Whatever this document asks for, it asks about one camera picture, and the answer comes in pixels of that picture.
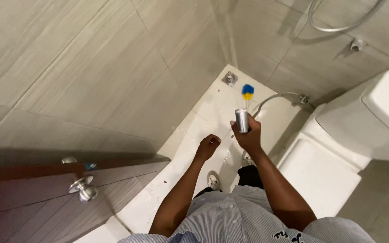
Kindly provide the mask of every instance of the shoe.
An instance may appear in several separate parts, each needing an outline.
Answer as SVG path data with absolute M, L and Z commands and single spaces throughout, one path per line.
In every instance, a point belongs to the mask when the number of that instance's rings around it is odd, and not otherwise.
M 255 163 L 253 162 L 253 160 L 251 159 L 249 153 L 246 153 L 244 155 L 244 158 L 242 159 L 242 167 L 246 167 L 246 166 L 249 166 L 249 165 L 255 165 Z
M 207 183 L 213 190 L 220 190 L 219 175 L 215 171 L 208 172 Z

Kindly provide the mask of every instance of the toilet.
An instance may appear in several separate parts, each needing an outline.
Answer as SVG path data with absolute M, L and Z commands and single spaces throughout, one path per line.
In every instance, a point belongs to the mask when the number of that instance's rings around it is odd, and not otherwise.
M 389 160 L 389 71 L 318 106 L 277 167 L 323 218 L 336 216 L 373 159 Z

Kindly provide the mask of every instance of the blue striped shirt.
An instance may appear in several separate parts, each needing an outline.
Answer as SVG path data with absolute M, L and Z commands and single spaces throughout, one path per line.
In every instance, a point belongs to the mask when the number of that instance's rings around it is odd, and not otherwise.
M 187 217 L 169 238 L 133 234 L 118 243 L 366 243 L 373 239 L 344 218 L 321 218 L 302 232 L 287 228 L 268 203 L 265 191 L 236 186 L 231 194 L 212 191 L 192 200 Z

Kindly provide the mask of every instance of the brown door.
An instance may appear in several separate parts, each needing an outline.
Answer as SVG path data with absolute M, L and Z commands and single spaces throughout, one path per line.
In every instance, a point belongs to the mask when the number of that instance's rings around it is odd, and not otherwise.
M 0 242 L 73 242 L 120 211 L 169 158 L 0 167 Z M 69 193 L 93 176 L 90 202 Z

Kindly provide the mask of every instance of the black pants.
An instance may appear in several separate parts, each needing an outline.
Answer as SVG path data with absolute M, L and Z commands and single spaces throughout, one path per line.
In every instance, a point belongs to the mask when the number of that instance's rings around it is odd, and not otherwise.
M 238 170 L 238 174 L 240 175 L 240 181 L 238 182 L 238 185 L 249 185 L 253 187 L 259 187 L 260 189 L 263 189 L 264 186 L 262 185 L 261 177 L 259 176 L 258 169 L 254 165 L 245 166 L 243 168 L 240 168 Z M 213 190 L 211 187 L 207 187 L 200 191 L 195 198 L 210 191 L 222 191 L 222 190 Z

